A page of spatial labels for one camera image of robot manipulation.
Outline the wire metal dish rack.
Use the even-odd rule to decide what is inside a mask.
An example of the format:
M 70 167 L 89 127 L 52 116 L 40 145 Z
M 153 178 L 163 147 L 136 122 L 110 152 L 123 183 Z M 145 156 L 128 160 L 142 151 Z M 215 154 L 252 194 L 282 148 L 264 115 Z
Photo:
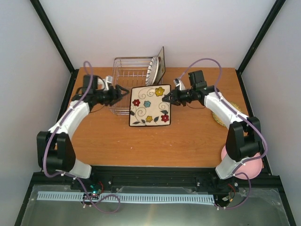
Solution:
M 145 78 L 152 58 L 152 56 L 115 58 L 112 68 L 113 84 L 129 91 L 134 87 L 146 86 Z

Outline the square dark rimmed plate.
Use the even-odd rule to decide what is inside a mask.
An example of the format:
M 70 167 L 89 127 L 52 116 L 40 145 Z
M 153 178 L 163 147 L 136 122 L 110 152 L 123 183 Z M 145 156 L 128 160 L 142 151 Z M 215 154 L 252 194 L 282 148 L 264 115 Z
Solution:
M 129 107 L 130 127 L 156 127 L 171 124 L 171 104 L 163 98 L 171 91 L 171 85 L 135 87 L 131 90 Z

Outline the round striped white plate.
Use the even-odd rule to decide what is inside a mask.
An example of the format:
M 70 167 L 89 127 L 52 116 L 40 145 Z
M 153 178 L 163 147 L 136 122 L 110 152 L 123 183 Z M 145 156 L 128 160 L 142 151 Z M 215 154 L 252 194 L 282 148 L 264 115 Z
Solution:
M 150 86 L 155 82 L 157 73 L 158 73 L 158 57 L 154 56 L 149 63 L 146 78 L 145 78 L 145 84 L 147 86 Z

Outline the square floral plate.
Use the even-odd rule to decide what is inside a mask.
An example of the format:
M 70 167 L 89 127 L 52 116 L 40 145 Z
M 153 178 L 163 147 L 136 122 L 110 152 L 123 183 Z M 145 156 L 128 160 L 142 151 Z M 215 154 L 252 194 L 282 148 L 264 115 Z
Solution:
M 165 64 L 165 49 L 164 46 L 161 48 L 158 57 L 158 72 L 153 84 L 157 85 L 162 82 L 163 76 L 166 72 L 166 64 Z

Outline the round woven bamboo plate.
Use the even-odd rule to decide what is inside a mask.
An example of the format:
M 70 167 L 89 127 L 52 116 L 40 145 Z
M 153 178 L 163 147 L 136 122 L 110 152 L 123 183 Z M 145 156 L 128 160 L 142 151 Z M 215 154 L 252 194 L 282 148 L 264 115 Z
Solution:
M 230 102 L 230 104 L 232 106 L 234 106 L 234 108 L 236 108 L 237 111 L 242 111 L 241 108 L 239 107 L 239 105 L 237 105 L 236 103 L 234 102 Z M 226 125 L 222 122 L 222 120 L 215 114 L 215 113 L 212 113 L 212 116 L 213 116 L 213 119 L 218 123 L 220 124 L 221 126 L 223 127 L 226 127 Z

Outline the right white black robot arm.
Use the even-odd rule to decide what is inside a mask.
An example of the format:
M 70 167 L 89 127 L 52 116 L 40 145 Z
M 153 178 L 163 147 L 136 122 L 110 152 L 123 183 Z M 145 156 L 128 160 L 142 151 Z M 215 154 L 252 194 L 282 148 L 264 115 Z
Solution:
M 237 111 L 215 86 L 193 87 L 187 90 L 175 88 L 165 95 L 162 101 L 176 106 L 199 101 L 215 113 L 228 128 L 225 145 L 227 154 L 215 168 L 220 179 L 228 179 L 237 174 L 236 171 L 241 165 L 266 156 L 268 146 L 261 133 L 260 121 L 256 117 L 248 117 Z

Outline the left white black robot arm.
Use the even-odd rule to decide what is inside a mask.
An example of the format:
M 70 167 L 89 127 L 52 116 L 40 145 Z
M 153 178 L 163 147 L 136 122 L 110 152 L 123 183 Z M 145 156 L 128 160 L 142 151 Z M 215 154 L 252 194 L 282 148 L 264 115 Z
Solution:
M 49 177 L 70 176 L 81 178 L 86 189 L 94 189 L 98 178 L 91 173 L 92 166 L 77 159 L 71 139 L 82 120 L 88 116 L 95 105 L 112 106 L 129 94 L 120 85 L 104 89 L 87 89 L 77 92 L 58 122 L 48 131 L 37 134 L 38 164 Z

